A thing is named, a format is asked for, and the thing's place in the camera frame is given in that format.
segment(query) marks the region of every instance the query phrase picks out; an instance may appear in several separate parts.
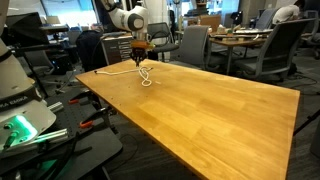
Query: wooden table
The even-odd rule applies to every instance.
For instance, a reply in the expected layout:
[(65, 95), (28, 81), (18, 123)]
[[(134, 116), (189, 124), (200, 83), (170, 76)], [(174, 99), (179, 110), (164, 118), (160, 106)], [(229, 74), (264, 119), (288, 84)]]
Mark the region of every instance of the wooden table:
[(210, 38), (210, 41), (212, 43), (228, 47), (227, 75), (230, 72), (230, 66), (231, 66), (231, 61), (232, 61), (232, 52), (233, 52), (234, 47), (236, 47), (236, 46), (254, 46), (254, 45), (258, 45), (258, 44), (263, 44), (266, 40), (267, 39), (265, 38), (265, 39), (257, 39), (257, 40), (246, 40), (246, 41), (221, 41), (221, 40), (216, 40), (215, 38)]
[[(144, 60), (77, 79), (203, 179), (285, 179), (299, 91)], [(135, 68), (124, 61), (99, 70)]]

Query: wall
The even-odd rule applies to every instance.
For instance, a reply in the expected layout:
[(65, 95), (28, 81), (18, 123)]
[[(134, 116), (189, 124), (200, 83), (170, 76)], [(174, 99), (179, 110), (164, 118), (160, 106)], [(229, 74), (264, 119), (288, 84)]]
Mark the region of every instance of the wall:
[(46, 13), (41, 5), (40, 0), (10, 0), (7, 15), (25, 14), (30, 12), (38, 12), (40, 16), (45, 16)]
[(264, 6), (265, 9), (275, 8), (277, 5), (277, 0), (266, 0), (266, 4)]
[(297, 0), (277, 0), (276, 8), (294, 4)]
[(145, 6), (149, 10), (149, 23), (169, 22), (166, 0), (145, 0)]
[(249, 26), (251, 18), (258, 16), (258, 10), (264, 9), (266, 0), (241, 0), (239, 10), (243, 11), (243, 22), (244, 27)]

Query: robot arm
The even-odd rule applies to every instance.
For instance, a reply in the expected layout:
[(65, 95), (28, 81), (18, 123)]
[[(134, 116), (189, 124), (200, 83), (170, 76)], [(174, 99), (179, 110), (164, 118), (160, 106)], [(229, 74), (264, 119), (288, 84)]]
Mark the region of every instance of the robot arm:
[(147, 57), (146, 51), (154, 48), (147, 41), (148, 10), (136, 6), (131, 11), (124, 11), (116, 7), (114, 0), (101, 0), (101, 2), (117, 28), (132, 32), (134, 40), (131, 42), (130, 56), (138, 67), (140, 62)]
[[(0, 6), (0, 35), (9, 0)], [(0, 153), (34, 140), (50, 127), (56, 116), (30, 83), (19, 61), (0, 38)]]

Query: white cable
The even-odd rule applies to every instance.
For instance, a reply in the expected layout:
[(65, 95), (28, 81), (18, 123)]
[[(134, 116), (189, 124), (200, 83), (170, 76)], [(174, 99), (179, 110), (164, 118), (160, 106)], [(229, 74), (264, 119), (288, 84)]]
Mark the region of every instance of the white cable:
[(143, 81), (141, 82), (142, 86), (150, 86), (152, 84), (152, 81), (149, 80), (149, 73), (148, 71), (150, 71), (153, 68), (147, 68), (147, 67), (140, 67), (138, 69), (132, 69), (132, 70), (128, 70), (128, 71), (120, 71), (120, 72), (116, 72), (116, 73), (110, 73), (110, 72), (106, 72), (106, 71), (94, 71), (96, 74), (107, 74), (109, 76), (113, 76), (113, 75), (119, 75), (119, 74), (125, 74), (125, 73), (129, 73), (129, 72), (136, 72), (138, 71), (140, 76), (143, 78)]
[(259, 38), (259, 34), (257, 34), (257, 36), (255, 38), (253, 38), (253, 40), (257, 40)]

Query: table leg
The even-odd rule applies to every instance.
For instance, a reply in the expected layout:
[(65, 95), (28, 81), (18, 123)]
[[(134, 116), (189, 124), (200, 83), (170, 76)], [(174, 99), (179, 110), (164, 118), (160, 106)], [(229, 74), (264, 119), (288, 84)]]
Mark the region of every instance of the table leg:
[(211, 58), (211, 46), (212, 46), (212, 43), (211, 43), (211, 41), (209, 39), (207, 40), (207, 46), (208, 46), (208, 48), (207, 48), (207, 57), (206, 57), (205, 62), (204, 62), (204, 70), (208, 69), (208, 64), (209, 64), (210, 58)]
[(181, 44), (181, 34), (179, 33), (178, 34), (178, 45), (180, 45)]
[(233, 52), (233, 47), (228, 47), (228, 66), (227, 66), (227, 75), (229, 75), (230, 72), (230, 66), (231, 66), (231, 61), (232, 61), (232, 52)]

